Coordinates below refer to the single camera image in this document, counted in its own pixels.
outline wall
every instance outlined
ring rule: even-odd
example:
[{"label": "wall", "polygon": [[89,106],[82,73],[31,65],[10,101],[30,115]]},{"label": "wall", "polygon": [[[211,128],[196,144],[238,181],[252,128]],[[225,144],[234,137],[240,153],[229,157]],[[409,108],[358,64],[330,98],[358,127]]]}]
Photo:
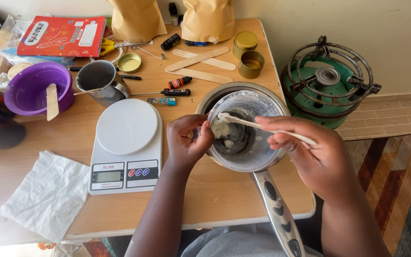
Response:
[{"label": "wall", "polygon": [[[165,22],[169,2],[158,0]],[[183,13],[182,2],[174,2]],[[112,6],[104,0],[0,0],[0,14],[27,20],[47,12],[111,15]],[[383,86],[379,95],[411,93],[411,0],[235,0],[234,13],[263,22],[279,72],[294,50],[327,35],[329,42],[368,61],[375,82]]]}]

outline green gas cylinder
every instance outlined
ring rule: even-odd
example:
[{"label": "green gas cylinder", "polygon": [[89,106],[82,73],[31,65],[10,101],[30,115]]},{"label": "green gas cylinder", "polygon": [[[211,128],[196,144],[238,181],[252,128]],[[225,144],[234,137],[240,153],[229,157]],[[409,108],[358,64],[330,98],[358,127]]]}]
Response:
[{"label": "green gas cylinder", "polygon": [[360,55],[345,46],[328,43],[326,36],[296,50],[280,81],[292,116],[331,129],[340,126],[365,97],[381,89]]}]

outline grey shirt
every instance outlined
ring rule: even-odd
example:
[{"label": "grey shirt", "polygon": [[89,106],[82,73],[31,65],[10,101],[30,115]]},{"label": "grey shirt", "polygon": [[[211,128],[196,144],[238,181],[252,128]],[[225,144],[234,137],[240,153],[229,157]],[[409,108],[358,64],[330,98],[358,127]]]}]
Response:
[{"label": "grey shirt", "polygon": [[[305,247],[306,257],[323,257]],[[218,227],[198,237],[182,257],[286,257],[270,223]]]}]

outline red exercise book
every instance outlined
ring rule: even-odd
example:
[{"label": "red exercise book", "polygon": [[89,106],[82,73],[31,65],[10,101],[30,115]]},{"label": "red exercise book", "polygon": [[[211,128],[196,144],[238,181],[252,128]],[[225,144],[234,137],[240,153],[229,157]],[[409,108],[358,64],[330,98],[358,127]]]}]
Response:
[{"label": "red exercise book", "polygon": [[17,47],[17,55],[98,57],[106,27],[104,16],[36,16]]}]

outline tiled floor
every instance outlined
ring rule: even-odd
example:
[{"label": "tiled floor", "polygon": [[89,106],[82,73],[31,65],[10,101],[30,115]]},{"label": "tiled floor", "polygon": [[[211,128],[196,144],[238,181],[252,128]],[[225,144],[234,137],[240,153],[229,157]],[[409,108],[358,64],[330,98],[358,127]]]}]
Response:
[{"label": "tiled floor", "polygon": [[344,140],[409,134],[411,95],[368,97],[337,131]]}]

